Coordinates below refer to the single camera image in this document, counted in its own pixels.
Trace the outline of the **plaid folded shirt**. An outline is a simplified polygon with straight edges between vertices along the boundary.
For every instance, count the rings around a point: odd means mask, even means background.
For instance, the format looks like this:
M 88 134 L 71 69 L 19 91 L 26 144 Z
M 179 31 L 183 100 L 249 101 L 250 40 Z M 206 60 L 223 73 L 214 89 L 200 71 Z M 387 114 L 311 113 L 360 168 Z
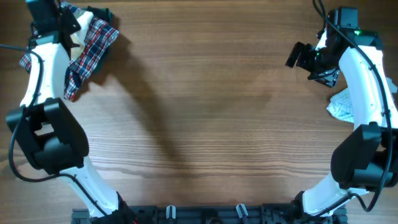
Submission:
M 57 7 L 67 7 L 72 13 L 78 9 L 66 1 L 56 1 Z M 20 65 L 29 74 L 22 105 L 43 103 L 48 98 L 74 100 L 83 82 L 93 74 L 106 48 L 118 38 L 119 31 L 111 24 L 93 17 L 85 37 L 85 49 L 76 60 L 71 60 L 60 43 L 59 30 L 39 34 L 31 23 L 32 35 L 28 53 Z

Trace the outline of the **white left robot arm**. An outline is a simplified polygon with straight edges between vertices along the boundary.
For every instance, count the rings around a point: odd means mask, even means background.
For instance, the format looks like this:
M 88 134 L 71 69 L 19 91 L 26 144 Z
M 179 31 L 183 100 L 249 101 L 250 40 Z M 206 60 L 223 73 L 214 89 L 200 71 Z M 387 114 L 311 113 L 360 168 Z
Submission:
M 87 136 L 65 105 L 97 72 L 119 32 L 108 9 L 79 8 L 68 2 L 29 1 L 31 37 L 21 66 L 29 73 L 27 91 L 6 123 L 11 146 L 28 163 L 62 179 L 86 204 L 92 222 L 118 219 L 124 203 L 94 168 Z

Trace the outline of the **dark green folded garment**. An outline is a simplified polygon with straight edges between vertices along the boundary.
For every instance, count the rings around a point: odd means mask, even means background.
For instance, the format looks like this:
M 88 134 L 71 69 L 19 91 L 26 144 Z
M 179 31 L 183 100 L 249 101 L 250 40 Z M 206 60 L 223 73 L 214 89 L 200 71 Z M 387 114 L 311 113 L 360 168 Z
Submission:
M 85 10 L 92 12 L 95 17 L 109 24 L 112 22 L 114 17 L 113 13 L 108 8 L 96 8 L 96 7 L 87 6 Z M 101 67 L 104 64 L 104 61 L 108 58 L 108 55 L 109 55 L 109 49 L 106 48 L 103 55 L 100 57 L 100 60 L 98 61 L 96 68 L 93 70 L 93 73 L 98 73 L 101 70 Z

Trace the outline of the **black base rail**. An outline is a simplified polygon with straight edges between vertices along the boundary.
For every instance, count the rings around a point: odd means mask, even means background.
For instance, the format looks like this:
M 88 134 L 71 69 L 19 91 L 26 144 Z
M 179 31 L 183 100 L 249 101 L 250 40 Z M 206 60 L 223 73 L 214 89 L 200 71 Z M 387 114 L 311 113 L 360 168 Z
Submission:
M 253 223 L 282 224 L 289 222 L 288 204 L 263 204 L 246 206 L 238 213 L 237 206 L 228 207 L 156 207 L 135 206 L 130 208 L 138 223 Z

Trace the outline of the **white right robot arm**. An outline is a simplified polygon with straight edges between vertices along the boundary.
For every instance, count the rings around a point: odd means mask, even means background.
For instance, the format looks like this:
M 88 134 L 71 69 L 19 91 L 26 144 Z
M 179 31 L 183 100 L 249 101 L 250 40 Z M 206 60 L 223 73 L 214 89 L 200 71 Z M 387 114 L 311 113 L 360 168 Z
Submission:
M 326 31 L 317 46 L 293 46 L 285 64 L 309 71 L 309 79 L 329 85 L 343 73 L 354 124 L 334 150 L 329 174 L 292 202 L 296 219 L 330 217 L 353 198 L 370 212 L 383 189 L 397 184 L 397 108 L 382 58 L 379 36 L 367 30 Z

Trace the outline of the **light blue striped garment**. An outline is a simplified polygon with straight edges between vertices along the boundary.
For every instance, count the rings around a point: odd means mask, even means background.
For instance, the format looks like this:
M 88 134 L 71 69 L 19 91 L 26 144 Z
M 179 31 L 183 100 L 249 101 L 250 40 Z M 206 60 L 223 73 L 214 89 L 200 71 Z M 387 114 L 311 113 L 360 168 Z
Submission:
M 375 122 L 380 127 L 386 127 L 386 119 L 382 116 L 385 111 L 390 111 L 388 117 L 391 125 L 397 125 L 397 109 L 391 93 L 397 93 L 397 86 L 389 89 L 391 83 L 380 74 L 365 71 L 357 66 L 353 70 L 343 67 L 347 88 L 330 99 L 327 110 L 332 116 L 354 124 L 354 129 Z

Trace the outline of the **white and tan t-shirt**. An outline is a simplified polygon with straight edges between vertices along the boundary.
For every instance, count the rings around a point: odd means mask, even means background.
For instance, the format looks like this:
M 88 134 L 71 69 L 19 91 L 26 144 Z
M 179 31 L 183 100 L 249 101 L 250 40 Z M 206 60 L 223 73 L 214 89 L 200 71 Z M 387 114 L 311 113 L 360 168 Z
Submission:
M 73 13 L 73 15 L 80 25 L 80 30 L 70 35 L 72 42 L 78 45 L 77 47 L 72 47 L 70 50 L 71 60 L 76 60 L 81 56 L 85 49 L 85 37 L 94 15 L 92 12 L 82 9 L 78 9 Z

